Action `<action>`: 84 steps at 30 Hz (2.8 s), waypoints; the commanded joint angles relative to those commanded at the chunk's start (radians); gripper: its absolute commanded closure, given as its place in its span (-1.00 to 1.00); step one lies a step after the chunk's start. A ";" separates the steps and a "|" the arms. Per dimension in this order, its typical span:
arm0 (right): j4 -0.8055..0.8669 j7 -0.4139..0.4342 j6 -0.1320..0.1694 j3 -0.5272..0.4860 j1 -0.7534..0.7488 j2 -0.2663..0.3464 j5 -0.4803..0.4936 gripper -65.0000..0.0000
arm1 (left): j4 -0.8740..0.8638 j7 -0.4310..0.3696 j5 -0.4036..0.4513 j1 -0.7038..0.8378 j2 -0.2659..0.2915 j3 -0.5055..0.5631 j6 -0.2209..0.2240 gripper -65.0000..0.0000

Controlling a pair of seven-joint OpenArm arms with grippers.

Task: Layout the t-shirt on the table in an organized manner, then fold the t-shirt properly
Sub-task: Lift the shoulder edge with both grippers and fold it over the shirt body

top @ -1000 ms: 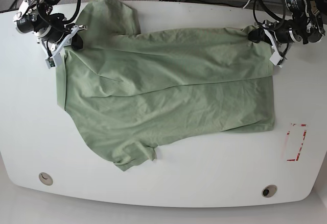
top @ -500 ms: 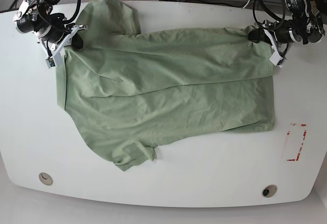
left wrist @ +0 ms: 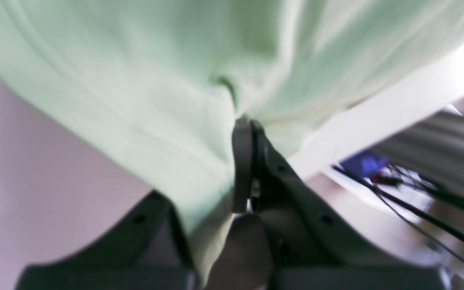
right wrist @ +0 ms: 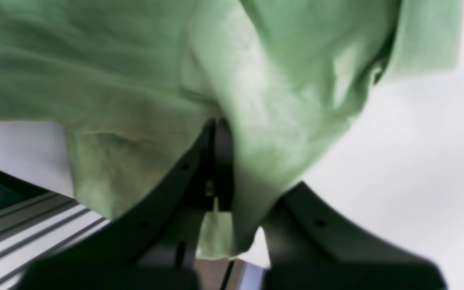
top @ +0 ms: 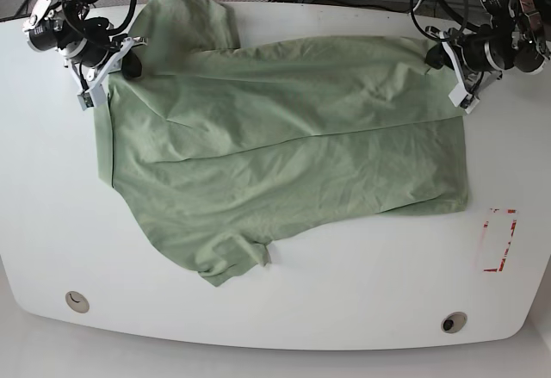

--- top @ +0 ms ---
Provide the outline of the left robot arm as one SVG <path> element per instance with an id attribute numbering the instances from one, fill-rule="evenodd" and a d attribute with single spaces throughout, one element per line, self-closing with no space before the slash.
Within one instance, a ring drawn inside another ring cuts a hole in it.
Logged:
<path id="1" fill-rule="evenodd" d="M 481 25 L 468 21 L 468 0 L 436 1 L 459 27 L 425 29 L 437 42 L 425 62 L 455 72 L 458 84 L 450 97 L 455 105 L 467 106 L 504 71 L 536 74 L 550 60 L 550 0 L 480 0 L 490 16 Z"/>

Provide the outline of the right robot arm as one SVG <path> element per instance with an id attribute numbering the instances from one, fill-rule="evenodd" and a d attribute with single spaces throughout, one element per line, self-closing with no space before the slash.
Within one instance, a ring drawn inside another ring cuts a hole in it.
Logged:
<path id="1" fill-rule="evenodd" d="M 88 17 L 97 1 L 37 0 L 22 27 L 32 49 L 54 49 L 62 56 L 85 96 L 111 72 L 120 71 L 126 79 L 140 77 L 142 64 L 133 49 L 147 42 L 127 33 L 137 0 L 130 0 L 118 26 L 105 17 Z"/>

